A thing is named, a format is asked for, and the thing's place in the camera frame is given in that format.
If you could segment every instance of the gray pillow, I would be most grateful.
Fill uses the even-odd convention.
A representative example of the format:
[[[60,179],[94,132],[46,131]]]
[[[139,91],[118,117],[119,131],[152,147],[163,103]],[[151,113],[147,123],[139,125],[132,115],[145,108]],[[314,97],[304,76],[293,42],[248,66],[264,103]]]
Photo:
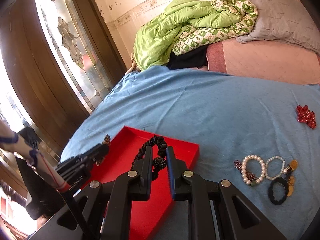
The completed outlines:
[[[258,8],[253,30],[236,37],[240,43],[280,40],[311,49],[320,55],[320,33],[305,7],[297,0],[249,0]]]

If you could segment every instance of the patterned blanket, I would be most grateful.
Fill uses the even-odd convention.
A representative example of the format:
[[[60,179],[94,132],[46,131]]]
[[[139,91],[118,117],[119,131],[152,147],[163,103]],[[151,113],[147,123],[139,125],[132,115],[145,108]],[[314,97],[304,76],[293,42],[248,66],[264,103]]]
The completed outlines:
[[[251,32],[258,17],[256,6],[248,0],[211,0],[213,8],[219,12],[229,11],[242,20],[224,28],[194,27],[189,25],[175,42],[172,51],[181,55],[199,46],[223,41]]]

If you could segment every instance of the green comforter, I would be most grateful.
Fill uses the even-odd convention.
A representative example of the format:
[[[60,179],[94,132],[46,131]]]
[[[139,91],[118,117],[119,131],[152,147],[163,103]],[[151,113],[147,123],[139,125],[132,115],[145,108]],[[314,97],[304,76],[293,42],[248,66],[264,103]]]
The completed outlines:
[[[141,70],[165,65],[172,49],[179,55],[249,33],[257,16],[257,8],[248,0],[173,0],[162,14],[138,30],[134,59]]]

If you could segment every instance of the metal bolt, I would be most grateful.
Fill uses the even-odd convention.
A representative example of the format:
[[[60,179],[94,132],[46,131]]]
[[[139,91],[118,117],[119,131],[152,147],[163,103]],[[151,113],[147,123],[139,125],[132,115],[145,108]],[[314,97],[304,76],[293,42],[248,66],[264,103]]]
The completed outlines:
[[[184,175],[185,177],[192,177],[192,176],[193,176],[193,172],[192,172],[192,171],[185,171],[185,172],[183,173],[183,175]]]
[[[136,172],[136,171],[129,171],[128,172],[128,176],[129,177],[135,177],[135,176],[137,176],[138,175],[138,173]]]
[[[224,179],[223,181],[221,181],[221,185],[223,187],[229,187],[231,185],[231,182],[227,179]]]
[[[92,187],[92,188],[99,187],[99,185],[100,185],[100,182],[98,182],[96,180],[90,182],[90,187]]]

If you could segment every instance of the black beaded ball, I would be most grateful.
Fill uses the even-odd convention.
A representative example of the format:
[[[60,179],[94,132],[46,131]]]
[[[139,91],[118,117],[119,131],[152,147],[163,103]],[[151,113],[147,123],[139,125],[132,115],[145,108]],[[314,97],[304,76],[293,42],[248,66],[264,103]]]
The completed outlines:
[[[153,166],[159,170],[162,170],[167,166],[167,162],[162,157],[156,157],[153,159]]]

